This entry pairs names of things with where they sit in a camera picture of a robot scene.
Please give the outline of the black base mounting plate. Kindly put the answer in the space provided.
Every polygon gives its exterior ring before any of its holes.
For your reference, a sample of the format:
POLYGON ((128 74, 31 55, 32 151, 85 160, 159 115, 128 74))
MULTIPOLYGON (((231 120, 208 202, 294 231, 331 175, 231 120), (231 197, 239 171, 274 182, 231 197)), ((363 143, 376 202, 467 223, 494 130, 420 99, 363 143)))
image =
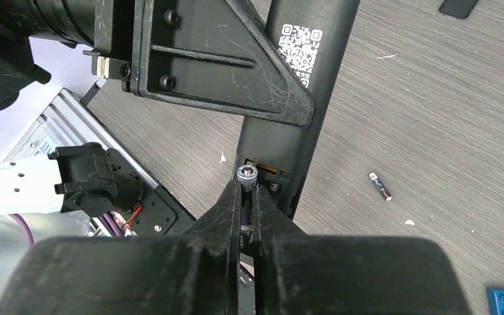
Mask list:
POLYGON ((175 236, 189 228, 196 218, 138 161, 122 150, 106 150, 113 171, 140 181, 140 200, 126 212, 112 213, 125 236, 175 236))

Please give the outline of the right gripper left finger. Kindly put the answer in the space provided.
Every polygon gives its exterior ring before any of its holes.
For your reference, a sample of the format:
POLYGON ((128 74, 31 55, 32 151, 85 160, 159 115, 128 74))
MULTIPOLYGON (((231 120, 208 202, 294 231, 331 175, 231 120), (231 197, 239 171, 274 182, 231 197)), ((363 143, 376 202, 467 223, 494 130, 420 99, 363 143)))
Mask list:
POLYGON ((50 238, 21 260, 0 314, 237 314, 242 189, 178 236, 50 238))

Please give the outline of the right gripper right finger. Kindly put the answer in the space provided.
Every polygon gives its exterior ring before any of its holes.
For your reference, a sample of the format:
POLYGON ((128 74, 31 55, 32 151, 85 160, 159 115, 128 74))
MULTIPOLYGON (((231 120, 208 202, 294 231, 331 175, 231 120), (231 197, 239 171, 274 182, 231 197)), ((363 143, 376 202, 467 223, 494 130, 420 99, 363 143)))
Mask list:
POLYGON ((305 234, 254 190, 258 314, 470 314, 444 250, 425 238, 305 234))

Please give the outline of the black battery cover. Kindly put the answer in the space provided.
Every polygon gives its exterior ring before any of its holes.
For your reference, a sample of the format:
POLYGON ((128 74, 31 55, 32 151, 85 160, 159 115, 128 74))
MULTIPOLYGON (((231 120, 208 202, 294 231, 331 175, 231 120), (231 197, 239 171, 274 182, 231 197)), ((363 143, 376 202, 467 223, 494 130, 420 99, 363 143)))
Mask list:
POLYGON ((457 19, 469 17, 479 0, 443 0, 439 12, 457 19))

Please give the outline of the black remote control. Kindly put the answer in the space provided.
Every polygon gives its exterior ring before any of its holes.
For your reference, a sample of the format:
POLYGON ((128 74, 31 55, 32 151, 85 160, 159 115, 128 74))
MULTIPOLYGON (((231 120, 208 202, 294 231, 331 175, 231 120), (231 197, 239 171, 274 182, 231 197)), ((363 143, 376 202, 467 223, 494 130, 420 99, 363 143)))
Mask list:
POLYGON ((285 62, 288 93, 274 85, 262 97, 282 103, 287 123, 245 117, 235 166, 252 164, 276 207, 295 216, 359 1, 272 1, 265 33, 285 62))

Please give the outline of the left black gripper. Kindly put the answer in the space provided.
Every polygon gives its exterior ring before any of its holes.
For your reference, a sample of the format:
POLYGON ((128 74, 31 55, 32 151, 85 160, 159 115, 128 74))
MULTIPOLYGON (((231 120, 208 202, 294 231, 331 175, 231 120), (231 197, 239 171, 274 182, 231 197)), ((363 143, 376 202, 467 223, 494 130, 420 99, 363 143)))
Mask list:
POLYGON ((126 93, 138 76, 144 98, 289 122, 280 101, 262 96, 291 84, 249 1, 97 1, 94 44, 84 54, 92 74, 126 93))

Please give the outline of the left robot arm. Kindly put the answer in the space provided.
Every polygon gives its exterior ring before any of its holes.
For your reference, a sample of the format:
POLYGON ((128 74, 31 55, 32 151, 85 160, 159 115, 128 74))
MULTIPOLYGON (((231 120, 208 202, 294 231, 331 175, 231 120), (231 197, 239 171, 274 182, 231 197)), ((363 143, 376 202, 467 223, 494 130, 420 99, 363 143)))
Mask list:
MULTIPOLYGON (((0 1, 0 111, 51 80, 32 37, 88 46, 94 75, 142 98, 296 127, 314 116, 249 1, 0 1)), ((0 164, 0 215, 97 217, 144 199, 106 136, 67 116, 47 106, 0 164)))

